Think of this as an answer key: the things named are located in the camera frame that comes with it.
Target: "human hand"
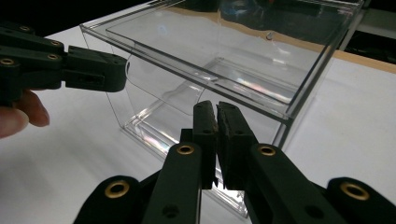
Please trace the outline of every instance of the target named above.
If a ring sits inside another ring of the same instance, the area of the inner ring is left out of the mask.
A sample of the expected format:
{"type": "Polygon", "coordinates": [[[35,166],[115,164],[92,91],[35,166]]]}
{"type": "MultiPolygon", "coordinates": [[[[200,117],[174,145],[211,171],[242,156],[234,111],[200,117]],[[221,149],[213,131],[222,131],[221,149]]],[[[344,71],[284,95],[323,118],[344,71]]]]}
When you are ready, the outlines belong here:
{"type": "Polygon", "coordinates": [[[0,107],[0,138],[23,130],[27,124],[44,127],[50,124],[50,115],[32,91],[23,91],[14,107],[0,107]]]}

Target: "brass screw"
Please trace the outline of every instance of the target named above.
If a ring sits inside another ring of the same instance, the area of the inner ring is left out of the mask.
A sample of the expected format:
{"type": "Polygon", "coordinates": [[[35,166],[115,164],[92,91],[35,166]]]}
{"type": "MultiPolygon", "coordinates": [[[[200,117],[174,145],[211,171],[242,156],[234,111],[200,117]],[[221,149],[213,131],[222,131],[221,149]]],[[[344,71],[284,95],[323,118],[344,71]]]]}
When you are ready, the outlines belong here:
{"type": "Polygon", "coordinates": [[[27,27],[27,26],[20,26],[20,29],[21,30],[23,30],[23,31],[30,31],[30,28],[29,27],[27,27]]]}
{"type": "Polygon", "coordinates": [[[271,147],[259,147],[259,151],[263,156],[274,156],[276,151],[271,147]]]}
{"type": "Polygon", "coordinates": [[[52,40],[50,43],[52,45],[55,45],[55,46],[61,45],[61,43],[59,41],[56,41],[56,40],[52,40]]]}
{"type": "Polygon", "coordinates": [[[14,64],[15,62],[14,62],[14,60],[12,60],[12,59],[5,58],[5,59],[0,59],[0,63],[1,63],[1,64],[4,64],[4,65],[12,65],[12,64],[14,64]]]}
{"type": "Polygon", "coordinates": [[[59,58],[58,55],[56,55],[56,54],[49,54],[48,57],[51,60],[57,60],[59,58]]]}
{"type": "Polygon", "coordinates": [[[340,188],[347,196],[356,200],[366,201],[370,198],[369,192],[359,185],[344,182],[341,184],[340,188]]]}
{"type": "Polygon", "coordinates": [[[194,151],[191,146],[181,146],[177,148],[177,152],[181,155],[190,155],[194,151]]]}
{"type": "Polygon", "coordinates": [[[117,180],[109,184],[105,190],[107,198],[115,199],[124,196],[129,190],[129,184],[125,180],[117,180]]]}

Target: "black plastic part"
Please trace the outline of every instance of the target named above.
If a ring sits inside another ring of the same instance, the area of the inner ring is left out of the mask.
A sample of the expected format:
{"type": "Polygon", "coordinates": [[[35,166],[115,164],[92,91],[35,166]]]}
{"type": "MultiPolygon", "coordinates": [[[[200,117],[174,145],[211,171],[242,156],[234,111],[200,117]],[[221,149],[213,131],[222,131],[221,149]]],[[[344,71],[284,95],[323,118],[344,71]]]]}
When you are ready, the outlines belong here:
{"type": "Polygon", "coordinates": [[[227,189],[244,190],[248,177],[245,157],[257,139],[235,105],[219,102],[218,125],[217,153],[224,185],[227,189]]]}
{"type": "Polygon", "coordinates": [[[192,142],[192,129],[181,129],[179,142],[192,142]]]}
{"type": "Polygon", "coordinates": [[[215,173],[219,128],[210,101],[194,106],[192,126],[192,142],[202,150],[202,189],[212,189],[213,181],[217,183],[215,173]]]}
{"type": "Polygon", "coordinates": [[[5,43],[13,48],[43,51],[52,54],[64,53],[64,44],[59,41],[0,27],[0,45],[5,43]]]}
{"type": "Polygon", "coordinates": [[[271,208],[272,223],[346,223],[279,148],[252,146],[247,165],[255,181],[252,186],[260,189],[271,208]]]}
{"type": "Polygon", "coordinates": [[[22,89],[56,90],[62,86],[62,74],[56,70],[24,73],[20,77],[22,89]]]}
{"type": "Polygon", "coordinates": [[[140,181],[140,199],[142,201],[142,211],[146,212],[146,208],[149,205],[149,199],[151,198],[152,191],[154,190],[155,185],[157,184],[158,176],[160,176],[160,171],[150,175],[146,179],[140,181]]]}
{"type": "Polygon", "coordinates": [[[193,143],[169,149],[142,223],[199,223],[201,157],[193,143]]]}
{"type": "Polygon", "coordinates": [[[94,190],[81,207],[74,224],[140,223],[142,213],[139,182],[129,176],[117,175],[103,181],[94,190]],[[126,185],[129,188],[124,195],[117,198],[106,196],[107,188],[113,186],[110,192],[117,195],[126,190],[126,185]]]}
{"type": "Polygon", "coordinates": [[[396,223],[395,205],[359,180],[332,179],[326,197],[349,223],[396,223]]]}
{"type": "Polygon", "coordinates": [[[17,31],[17,32],[22,32],[28,35],[34,35],[35,34],[35,29],[31,26],[27,26],[24,24],[16,23],[13,21],[0,21],[0,27],[17,31]]]}
{"type": "Polygon", "coordinates": [[[271,207],[262,194],[245,191],[244,203],[248,210],[248,216],[253,224],[273,223],[274,214],[271,207]]]}
{"type": "Polygon", "coordinates": [[[126,60],[115,54],[69,47],[63,69],[66,87],[92,91],[121,91],[125,87],[126,60]]]}
{"type": "Polygon", "coordinates": [[[20,70],[18,60],[0,56],[0,105],[12,107],[12,102],[21,98],[20,70]]]}
{"type": "Polygon", "coordinates": [[[0,57],[19,60],[23,67],[22,72],[38,69],[60,70],[63,66],[62,56],[45,51],[0,46],[0,57]]]}

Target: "white surface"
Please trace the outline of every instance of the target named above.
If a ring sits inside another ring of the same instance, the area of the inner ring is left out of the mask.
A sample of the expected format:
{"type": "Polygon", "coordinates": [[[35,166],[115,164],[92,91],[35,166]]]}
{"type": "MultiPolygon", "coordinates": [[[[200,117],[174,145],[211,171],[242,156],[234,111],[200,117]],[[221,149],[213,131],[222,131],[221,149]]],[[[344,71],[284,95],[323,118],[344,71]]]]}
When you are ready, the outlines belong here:
{"type": "MultiPolygon", "coordinates": [[[[86,47],[78,28],[50,38],[86,47]]],[[[322,186],[349,176],[396,203],[396,76],[337,59],[329,66],[286,152],[322,186]]],[[[51,125],[0,140],[0,223],[72,223],[106,178],[142,180],[161,169],[156,157],[120,131],[105,93],[62,88],[38,95],[51,125]]],[[[201,223],[248,220],[204,195],[201,223]]]]}

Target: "clear plastic box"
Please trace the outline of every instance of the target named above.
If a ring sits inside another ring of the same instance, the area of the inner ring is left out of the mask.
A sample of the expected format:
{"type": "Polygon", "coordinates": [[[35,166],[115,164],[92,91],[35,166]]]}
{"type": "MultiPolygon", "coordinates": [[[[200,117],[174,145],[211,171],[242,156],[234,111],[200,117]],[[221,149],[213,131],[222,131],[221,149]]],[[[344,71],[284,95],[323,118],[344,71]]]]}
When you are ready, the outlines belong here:
{"type": "MultiPolygon", "coordinates": [[[[164,158],[205,100],[237,105],[260,142],[282,147],[361,3],[153,1],[80,28],[90,49],[128,59],[109,101],[121,128],[164,158]]],[[[217,176],[211,195],[246,216],[243,192],[217,176]]]]}

